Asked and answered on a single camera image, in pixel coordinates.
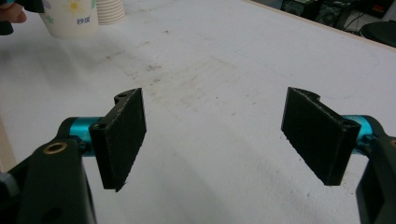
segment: hand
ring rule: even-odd
[[[10,21],[13,23],[22,23],[26,21],[23,6],[11,3],[0,5],[0,21]]]

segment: yellow flower print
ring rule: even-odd
[[[73,15],[84,14],[85,9],[80,0],[67,0],[67,2],[68,4],[64,5],[64,9],[66,9],[66,11],[72,13]]]

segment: black chair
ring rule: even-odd
[[[361,27],[361,35],[375,42],[396,48],[396,22],[378,21]]]

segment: white table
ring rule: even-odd
[[[128,183],[104,190],[85,159],[99,223],[359,223],[352,156],[324,187],[280,131],[287,87],[396,134],[396,50],[243,0],[127,0],[88,40],[38,15],[0,37],[0,118],[16,160],[69,117],[103,116],[143,88],[148,132]]]

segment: blue metallic joint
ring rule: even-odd
[[[344,115],[343,117],[344,119],[354,120],[361,126],[352,154],[366,155],[367,148],[370,148],[370,144],[376,139],[369,121],[364,116],[359,115]]]
[[[97,122],[101,117],[89,117],[89,118],[77,118],[73,122],[69,130],[69,136],[76,136],[86,145],[88,145],[88,151],[82,156],[94,157],[92,140],[90,135],[90,126]]]

